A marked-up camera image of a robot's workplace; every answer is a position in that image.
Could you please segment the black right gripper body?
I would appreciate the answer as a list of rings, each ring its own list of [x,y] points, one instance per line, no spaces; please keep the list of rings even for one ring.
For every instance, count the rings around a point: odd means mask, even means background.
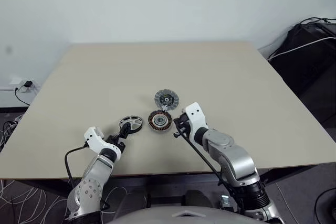
[[[182,129],[184,131],[184,136],[189,137],[190,136],[190,131],[191,131],[191,127],[190,127],[190,124],[188,122],[189,118],[188,118],[186,113],[183,113],[183,114],[184,114],[184,123],[181,124],[181,125],[175,125],[175,127],[176,127],[176,130]]]

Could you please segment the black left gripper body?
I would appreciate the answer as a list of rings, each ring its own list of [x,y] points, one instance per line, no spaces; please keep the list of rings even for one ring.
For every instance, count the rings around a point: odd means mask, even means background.
[[[125,143],[122,138],[119,137],[119,135],[109,135],[105,140],[107,146],[111,150],[117,150],[120,153],[123,153],[125,150]]]

